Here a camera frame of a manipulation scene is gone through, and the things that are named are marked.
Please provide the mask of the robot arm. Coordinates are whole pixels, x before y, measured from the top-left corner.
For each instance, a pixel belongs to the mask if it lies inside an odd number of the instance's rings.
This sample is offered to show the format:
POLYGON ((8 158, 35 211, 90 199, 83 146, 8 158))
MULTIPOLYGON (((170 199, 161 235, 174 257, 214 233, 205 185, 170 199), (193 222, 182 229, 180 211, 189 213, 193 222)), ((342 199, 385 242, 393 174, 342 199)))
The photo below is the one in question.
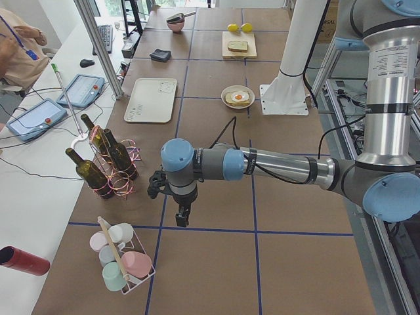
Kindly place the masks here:
POLYGON ((214 142, 193 148, 184 139, 166 142, 162 168, 149 180, 148 195, 173 197, 176 222, 187 226, 197 183, 270 176, 291 184, 316 184, 387 222, 419 212, 419 177, 408 153, 419 42, 418 1, 340 1, 336 42, 344 50, 369 49, 364 149, 353 161, 294 157, 214 142))

